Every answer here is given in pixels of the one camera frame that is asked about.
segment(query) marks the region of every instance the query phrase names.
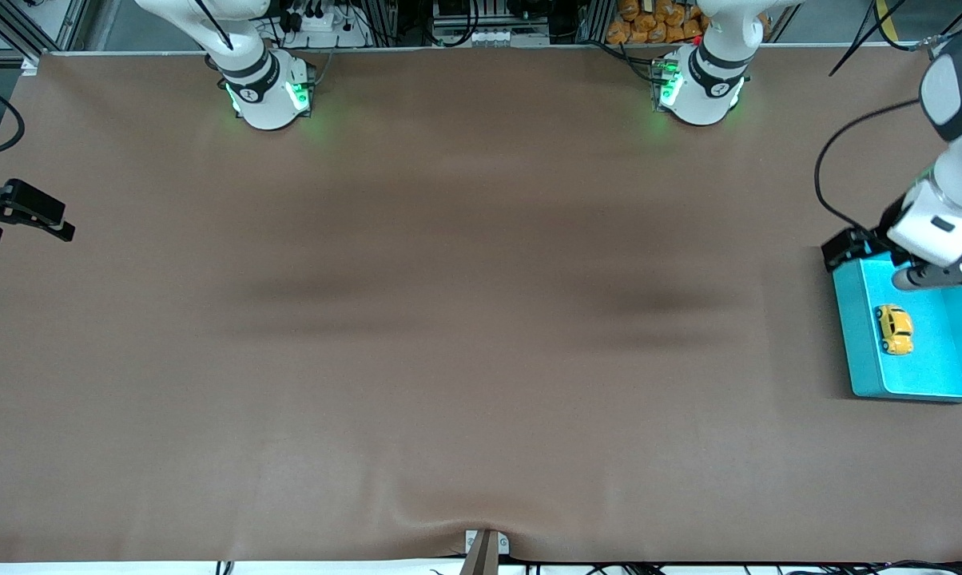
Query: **yellow stripe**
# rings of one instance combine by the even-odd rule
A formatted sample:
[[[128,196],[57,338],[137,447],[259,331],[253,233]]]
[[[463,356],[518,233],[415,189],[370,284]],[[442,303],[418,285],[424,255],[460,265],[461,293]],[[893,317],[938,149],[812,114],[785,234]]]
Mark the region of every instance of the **yellow stripe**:
[[[875,5],[876,8],[878,8],[879,18],[882,18],[882,16],[886,15],[886,12],[889,11],[889,8],[886,6],[886,0],[876,0]],[[900,37],[896,35],[896,28],[893,25],[892,16],[886,19],[886,22],[882,22],[882,30],[886,33],[887,38],[893,40],[893,42],[900,42]]]

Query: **brown table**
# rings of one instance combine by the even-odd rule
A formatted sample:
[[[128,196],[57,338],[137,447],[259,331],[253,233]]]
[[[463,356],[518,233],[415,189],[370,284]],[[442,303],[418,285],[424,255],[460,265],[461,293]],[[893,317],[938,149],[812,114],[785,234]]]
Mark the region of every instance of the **brown table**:
[[[44,58],[0,181],[79,230],[0,244],[0,561],[962,560],[962,405],[851,397],[811,192],[926,62],[839,52],[708,129],[595,50],[341,54],[273,133],[198,57]],[[829,197],[941,149],[872,121]]]

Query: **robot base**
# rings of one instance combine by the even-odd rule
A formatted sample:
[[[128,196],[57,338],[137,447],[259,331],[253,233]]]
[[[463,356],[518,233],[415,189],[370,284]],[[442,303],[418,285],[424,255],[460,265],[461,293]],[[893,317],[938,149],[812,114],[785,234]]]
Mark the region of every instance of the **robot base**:
[[[668,109],[678,119],[694,126],[708,126],[722,120],[733,106],[737,105],[740,80],[733,90],[733,96],[712,98],[705,94],[704,88],[690,80],[690,55],[695,46],[686,45],[673,54],[663,56],[663,61],[674,63],[675,70],[662,73],[664,84],[656,87],[657,103],[660,109]]]
[[[310,116],[314,98],[314,66],[284,50],[272,50],[272,54],[279,58],[279,80],[265,92],[262,101],[247,102],[229,90],[237,117],[258,130],[277,130],[298,117]]]

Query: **yellow toy car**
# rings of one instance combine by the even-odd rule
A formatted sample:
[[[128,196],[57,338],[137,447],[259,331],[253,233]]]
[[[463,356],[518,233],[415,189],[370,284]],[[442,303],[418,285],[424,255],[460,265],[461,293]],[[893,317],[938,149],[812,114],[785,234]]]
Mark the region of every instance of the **yellow toy car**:
[[[890,355],[906,355],[915,349],[911,336],[915,335],[915,324],[911,316],[901,306],[886,304],[875,309],[882,330],[882,349]]]

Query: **turquoise plastic tray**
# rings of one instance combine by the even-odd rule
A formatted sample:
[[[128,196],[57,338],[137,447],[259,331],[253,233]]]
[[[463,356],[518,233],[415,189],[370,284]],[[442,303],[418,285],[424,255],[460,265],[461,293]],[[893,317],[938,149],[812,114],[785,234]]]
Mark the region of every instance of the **turquoise plastic tray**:
[[[888,256],[855,260],[833,272],[850,382],[861,397],[962,402],[962,287],[901,291]],[[875,308],[911,314],[915,350],[882,351]]]

